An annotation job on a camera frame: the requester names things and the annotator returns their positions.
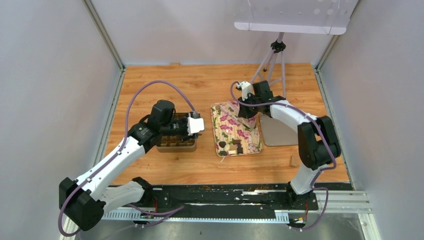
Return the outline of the floral patterned tray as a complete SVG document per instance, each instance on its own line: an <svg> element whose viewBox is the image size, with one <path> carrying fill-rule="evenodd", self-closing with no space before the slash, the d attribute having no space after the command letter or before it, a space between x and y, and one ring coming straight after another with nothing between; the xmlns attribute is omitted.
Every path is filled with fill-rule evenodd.
<svg viewBox="0 0 424 240"><path fill-rule="evenodd" d="M210 113L215 152L219 157L258 154L263 150L257 118L238 117L238 102L213 103L210 106ZM233 145L233 140L241 140L241 145ZM226 142L224 148L218 145L221 141ZM243 148L243 154L228 154L228 151L237 150L239 147Z"/></svg>

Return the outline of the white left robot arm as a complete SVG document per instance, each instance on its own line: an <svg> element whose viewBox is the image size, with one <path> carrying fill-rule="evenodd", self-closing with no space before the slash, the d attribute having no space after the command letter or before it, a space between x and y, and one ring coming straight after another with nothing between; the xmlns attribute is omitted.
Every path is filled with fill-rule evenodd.
<svg viewBox="0 0 424 240"><path fill-rule="evenodd" d="M58 187L60 217L67 216L81 231L92 229L103 215L127 204L142 207L153 201L152 186L143 178L110 187L130 164L160 145L162 137L181 141L197 139L205 130L205 121L195 110L177 114L175 105L159 100L124 135L122 141L93 168L72 180L63 179Z"/></svg>

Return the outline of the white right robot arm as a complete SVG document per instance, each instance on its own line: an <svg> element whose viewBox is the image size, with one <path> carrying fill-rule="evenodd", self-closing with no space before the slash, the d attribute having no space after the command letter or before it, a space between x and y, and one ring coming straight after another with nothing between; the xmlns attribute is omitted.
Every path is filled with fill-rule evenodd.
<svg viewBox="0 0 424 240"><path fill-rule="evenodd" d="M258 113L277 120L296 133L301 164L295 177L288 183L286 204L298 209L311 196L314 185L323 171L337 167L336 158L342 153L332 119L315 116L289 103L285 97L274 95L269 83L235 81L230 87L241 92L233 99L239 104L238 117L250 119Z"/></svg>

